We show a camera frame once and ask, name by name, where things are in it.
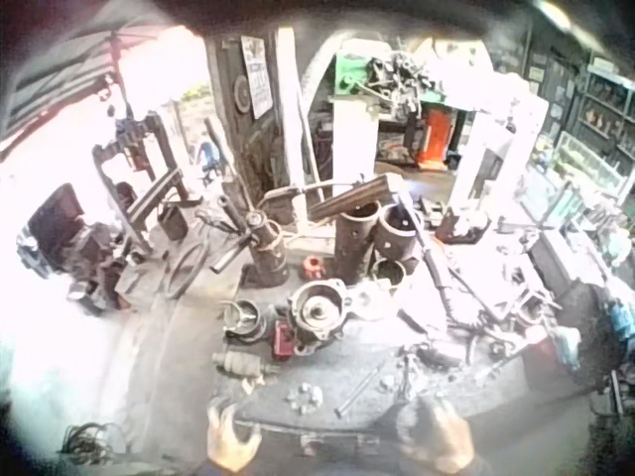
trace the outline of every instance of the concrete floor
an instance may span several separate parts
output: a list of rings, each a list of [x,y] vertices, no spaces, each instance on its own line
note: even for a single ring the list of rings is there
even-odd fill
[[[429,185],[439,190],[437,199],[446,180],[436,176]],[[233,298],[237,280],[228,277],[237,276],[247,259],[243,255],[221,276],[203,270],[178,302],[166,301],[150,283],[151,298],[136,312],[101,318],[68,304],[64,282],[16,269],[26,273],[20,276],[29,296],[13,299],[3,319],[11,324],[5,340],[14,350],[11,419],[25,442],[53,456],[67,425],[114,420],[140,459],[196,467],[205,459],[205,407],[218,390],[209,349],[221,345],[222,335],[210,331],[210,322],[219,314],[217,302]],[[588,419],[584,399],[545,407],[528,398],[483,416],[473,428],[496,474],[576,474]],[[274,469],[299,451],[276,441],[265,441],[248,473],[302,473],[295,466],[301,458],[286,470]]]

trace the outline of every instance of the person's hand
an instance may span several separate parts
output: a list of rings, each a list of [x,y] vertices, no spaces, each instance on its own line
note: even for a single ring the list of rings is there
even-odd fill
[[[219,413],[218,404],[218,400],[212,400],[207,409],[207,456],[218,466],[237,473],[256,456],[262,435],[260,428],[254,427],[247,442],[240,441],[233,425],[236,406],[230,405]]]
[[[456,474],[474,459],[474,445],[469,424],[446,401],[430,408],[434,419],[434,447],[416,443],[404,445],[402,450],[410,458],[434,466],[443,474]]]

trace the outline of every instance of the workbench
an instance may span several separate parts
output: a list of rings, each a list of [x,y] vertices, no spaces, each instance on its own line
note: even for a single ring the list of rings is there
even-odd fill
[[[504,257],[496,251],[496,246],[515,238],[495,233],[489,237],[477,245],[452,246],[451,251],[460,263],[461,274],[478,285],[479,290],[491,302],[496,303],[505,300],[505,290],[509,287],[502,274]],[[235,298],[253,301],[268,318],[269,328],[273,329],[273,320],[283,318],[277,315],[273,306],[285,304],[288,297],[306,282],[300,275],[301,262],[306,255],[288,251],[290,277],[284,285],[272,289],[257,289],[241,284]],[[442,312],[445,315],[439,293],[434,286],[425,286],[422,289],[420,303],[430,314]],[[475,299],[459,286],[456,287],[456,303],[461,313],[478,313],[480,309]],[[467,349],[469,333],[451,330],[449,334]],[[422,342],[424,338],[423,333],[399,315],[389,315],[374,322],[349,318],[340,340],[333,340],[313,355],[293,356],[289,361],[279,363],[280,372],[265,377],[265,385],[256,387],[251,395],[246,394],[238,379],[226,375],[220,377],[220,386],[239,403],[239,421],[255,421],[272,427],[312,431],[363,430],[396,403],[397,390],[385,392],[380,388],[380,380],[392,375],[397,382],[396,389],[399,388],[404,376],[404,369],[398,367],[398,362],[403,361],[397,357],[399,349],[404,345]],[[227,348],[256,354],[265,362],[274,363],[271,339],[253,345],[229,343]],[[421,394],[444,396],[464,417],[490,411],[524,395],[527,392],[527,382],[522,359],[509,363],[495,379],[487,380],[485,385],[482,385],[482,380],[476,381],[474,374],[493,363],[488,348],[489,340],[480,339],[469,367],[442,371],[421,365],[425,376]],[[379,375],[350,411],[342,419],[338,418],[333,410],[382,363],[384,365]],[[297,410],[292,410],[285,401],[286,396],[290,392],[296,392],[302,383],[320,387],[324,398],[318,410],[304,416],[299,415]]]

